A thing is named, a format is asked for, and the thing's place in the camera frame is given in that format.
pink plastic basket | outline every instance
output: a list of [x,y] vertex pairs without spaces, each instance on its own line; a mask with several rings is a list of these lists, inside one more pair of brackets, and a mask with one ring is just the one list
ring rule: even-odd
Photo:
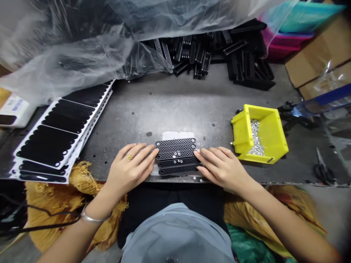
[[300,46],[290,47],[290,46],[278,46],[278,45],[270,44],[267,58],[270,60],[280,60],[282,58],[285,58],[291,52],[297,51],[299,49],[300,49]]
[[[269,27],[262,31],[262,35],[266,45],[268,45],[269,41],[274,37],[274,34]],[[303,41],[313,37],[314,34],[277,33],[273,38],[271,45],[299,47]]]

hand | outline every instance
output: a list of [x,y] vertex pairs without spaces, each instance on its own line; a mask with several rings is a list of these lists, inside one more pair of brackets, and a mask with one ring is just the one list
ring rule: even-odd
[[154,169],[158,149],[154,145],[128,144],[113,161],[104,188],[117,189],[124,195],[141,184]]
[[194,154],[205,165],[205,167],[198,166],[197,169],[216,185],[233,190],[240,196],[251,186],[259,185],[245,171],[232,151],[227,148],[211,147],[208,150],[202,148],[200,153],[194,151]]

teal plastic basket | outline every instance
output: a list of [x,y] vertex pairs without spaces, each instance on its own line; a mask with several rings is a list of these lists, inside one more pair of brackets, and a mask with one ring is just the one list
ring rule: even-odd
[[284,21],[280,27],[280,31],[283,33],[309,33],[322,25],[332,15],[343,11],[346,6],[298,2],[284,20],[280,16],[285,16],[286,12],[282,12],[282,10],[289,8],[291,8],[291,2],[284,2],[266,11],[262,20],[271,28],[279,26],[275,24],[277,21]]

scissors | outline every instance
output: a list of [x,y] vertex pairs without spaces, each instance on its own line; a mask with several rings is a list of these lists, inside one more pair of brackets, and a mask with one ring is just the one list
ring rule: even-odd
[[314,165],[313,171],[317,179],[321,180],[325,185],[336,184],[336,179],[332,170],[327,167],[323,161],[321,153],[317,147],[317,161],[318,163]]

wrist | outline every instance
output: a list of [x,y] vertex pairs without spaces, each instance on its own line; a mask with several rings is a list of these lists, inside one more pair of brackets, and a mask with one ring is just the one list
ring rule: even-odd
[[248,201],[250,198],[256,196],[261,191],[265,191],[264,187],[256,182],[252,177],[249,177],[247,183],[243,184],[237,190],[237,194],[244,200]]
[[95,198],[87,205],[85,211],[87,216],[100,220],[106,218],[117,205],[122,196],[102,188]]

